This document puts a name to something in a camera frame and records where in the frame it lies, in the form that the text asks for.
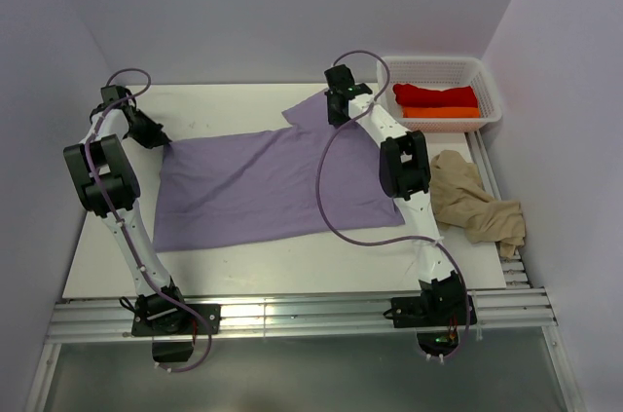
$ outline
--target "tabletop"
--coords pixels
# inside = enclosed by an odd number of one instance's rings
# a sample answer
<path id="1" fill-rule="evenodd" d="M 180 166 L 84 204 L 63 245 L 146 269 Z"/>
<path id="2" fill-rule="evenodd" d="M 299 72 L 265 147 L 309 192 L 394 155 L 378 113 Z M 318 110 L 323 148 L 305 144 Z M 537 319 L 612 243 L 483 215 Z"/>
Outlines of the tabletop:
<path id="1" fill-rule="evenodd" d="M 171 140 L 288 127 L 281 112 L 325 88 L 322 84 L 154 86 L 138 107 L 165 126 Z M 430 158 L 453 149 L 471 162 L 463 133 L 426 135 Z M 123 141 L 141 187 L 140 209 L 153 235 L 162 148 Z M 404 226 L 345 232 L 364 241 L 407 235 Z M 506 286 L 494 243 L 470 243 L 462 229 L 442 231 L 470 289 Z M 273 242 L 159 254 L 185 296 L 374 292 L 419 289 L 412 243 L 361 247 L 329 232 Z M 64 298 L 135 296 L 126 261 L 101 220 L 88 213 Z"/>

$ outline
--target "folded fabric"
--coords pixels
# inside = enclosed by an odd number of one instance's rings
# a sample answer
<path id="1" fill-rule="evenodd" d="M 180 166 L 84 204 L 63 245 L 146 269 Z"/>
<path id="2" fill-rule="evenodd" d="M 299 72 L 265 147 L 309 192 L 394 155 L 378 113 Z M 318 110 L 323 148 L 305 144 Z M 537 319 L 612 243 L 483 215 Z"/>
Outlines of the folded fabric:
<path id="1" fill-rule="evenodd" d="M 474 91 L 469 86 L 446 89 L 445 91 L 434 91 L 410 84 L 394 84 L 393 93 L 396 94 L 396 103 L 403 107 L 478 108 L 478 98 L 476 98 Z"/>
<path id="2" fill-rule="evenodd" d="M 319 93 L 283 112 L 277 131 L 176 141 L 165 147 L 156 251 L 264 242 L 327 231 L 314 181 L 333 132 Z M 326 212 L 339 229 L 402 225 L 379 183 L 379 148 L 358 125 L 334 142 L 322 174 Z"/>
<path id="3" fill-rule="evenodd" d="M 402 116 L 404 118 L 480 118 L 480 110 L 474 107 L 402 107 Z"/>
<path id="4" fill-rule="evenodd" d="M 442 151 L 430 164 L 430 200 L 437 222 L 465 229 L 472 243 L 500 242 L 511 257 L 524 244 L 526 224 L 518 201 L 497 201 L 483 190 L 474 164 L 457 151 Z"/>

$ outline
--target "crumpled cloth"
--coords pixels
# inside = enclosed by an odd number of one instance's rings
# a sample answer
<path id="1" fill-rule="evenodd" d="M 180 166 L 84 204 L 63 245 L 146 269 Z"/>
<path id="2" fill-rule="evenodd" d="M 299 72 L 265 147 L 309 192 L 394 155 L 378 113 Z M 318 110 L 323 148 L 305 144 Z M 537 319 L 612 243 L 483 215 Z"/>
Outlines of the crumpled cloth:
<path id="1" fill-rule="evenodd" d="M 523 246 L 526 223 L 518 201 L 497 201 L 483 189 L 476 165 L 457 151 L 442 151 L 430 163 L 430 200 L 438 223 L 465 230 L 472 243 L 500 242 L 509 258 Z"/>

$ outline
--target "laundry basket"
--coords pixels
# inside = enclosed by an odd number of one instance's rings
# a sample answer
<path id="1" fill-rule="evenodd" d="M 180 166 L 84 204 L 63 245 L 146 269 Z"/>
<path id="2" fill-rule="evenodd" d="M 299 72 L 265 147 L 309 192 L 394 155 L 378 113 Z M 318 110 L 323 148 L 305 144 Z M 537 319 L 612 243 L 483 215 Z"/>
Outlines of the laundry basket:
<path id="1" fill-rule="evenodd" d="M 502 112 L 494 80 L 483 63 L 468 56 L 384 56 L 389 66 L 390 83 L 379 102 L 398 123 L 412 131 L 467 132 L 498 121 Z M 379 86 L 385 83 L 383 66 L 377 63 Z M 478 98 L 481 118 L 403 118 L 396 103 L 394 84 L 412 84 L 420 88 L 444 90 L 471 86 Z"/>

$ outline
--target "gray wall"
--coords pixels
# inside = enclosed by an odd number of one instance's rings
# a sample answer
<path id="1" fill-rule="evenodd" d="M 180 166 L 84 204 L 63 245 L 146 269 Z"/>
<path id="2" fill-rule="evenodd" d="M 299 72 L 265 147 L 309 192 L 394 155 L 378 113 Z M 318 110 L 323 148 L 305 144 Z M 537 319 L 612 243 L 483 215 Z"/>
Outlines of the gray wall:
<path id="1" fill-rule="evenodd" d="M 622 21 L 623 0 L 512 0 L 485 54 L 505 100 L 495 175 L 595 411 L 623 403 Z"/>
<path id="2" fill-rule="evenodd" d="M 62 160 L 109 70 L 67 0 L 0 0 L 0 404 L 20 410 L 83 216 Z"/>
<path id="3" fill-rule="evenodd" d="M 353 48 L 480 56 L 510 0 L 72 1 L 111 67 L 180 84 L 319 81 Z"/>

